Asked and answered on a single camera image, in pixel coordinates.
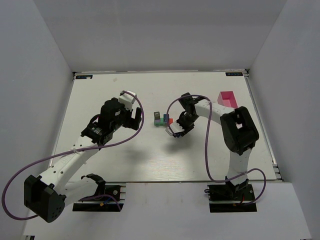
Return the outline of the small blue wood cube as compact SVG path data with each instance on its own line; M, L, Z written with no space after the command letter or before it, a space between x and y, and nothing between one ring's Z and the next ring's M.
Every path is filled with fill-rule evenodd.
M164 114L164 115L163 115L163 121L164 121L164 122L168 122L169 119L170 119L169 114Z

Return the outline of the olive grey wood cube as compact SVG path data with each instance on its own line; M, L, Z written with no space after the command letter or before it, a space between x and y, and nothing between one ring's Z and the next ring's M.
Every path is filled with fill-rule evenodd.
M160 120L160 119L161 119L161 114L160 114L159 111L155 111L155 112L153 113L153 115L154 115L154 119L155 119L155 120Z

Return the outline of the green arch wood block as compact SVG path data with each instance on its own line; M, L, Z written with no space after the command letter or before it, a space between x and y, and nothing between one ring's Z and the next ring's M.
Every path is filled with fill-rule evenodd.
M156 126L156 127L166 127L168 124L164 121L154 121L153 124Z

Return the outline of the pink plastic box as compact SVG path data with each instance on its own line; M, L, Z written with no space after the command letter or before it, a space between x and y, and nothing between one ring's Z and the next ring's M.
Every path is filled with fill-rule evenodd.
M236 97L233 91L221 91L218 95L217 103L225 107L234 109L238 108Z

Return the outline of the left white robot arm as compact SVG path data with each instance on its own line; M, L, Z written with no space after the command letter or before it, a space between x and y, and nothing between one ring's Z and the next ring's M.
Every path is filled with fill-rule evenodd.
M81 200L104 198L105 180L94 173L70 178L113 138L121 127L138 131L143 110L133 104L138 100L131 91L123 91L118 98L107 100L81 132L70 153L62 154L52 167L24 181L24 205L47 223L55 221L64 208Z

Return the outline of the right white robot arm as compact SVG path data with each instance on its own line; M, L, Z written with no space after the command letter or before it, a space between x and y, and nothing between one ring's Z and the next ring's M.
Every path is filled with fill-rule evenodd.
M259 139L256 125L244 106L232 108L211 102L202 95L185 93L177 100L184 111L179 118L171 123L166 131L169 135L180 138L195 127L199 117L208 119L205 137L205 167L210 180L208 162L208 140L210 123L213 121L221 126L222 136L229 149L229 167L224 180L214 180L214 183L223 183L226 195L237 198L248 187L248 162L250 154Z

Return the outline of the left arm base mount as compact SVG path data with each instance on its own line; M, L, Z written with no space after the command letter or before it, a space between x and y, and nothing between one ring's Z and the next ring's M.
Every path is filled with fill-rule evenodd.
M104 195L93 199L75 202L73 212L119 213L126 197L125 183L107 183Z

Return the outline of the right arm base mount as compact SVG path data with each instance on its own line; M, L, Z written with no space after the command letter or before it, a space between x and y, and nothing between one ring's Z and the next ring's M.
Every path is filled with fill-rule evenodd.
M208 196L210 213L253 213L257 212L253 187L249 184L235 195L227 188L226 184L208 185L204 190Z

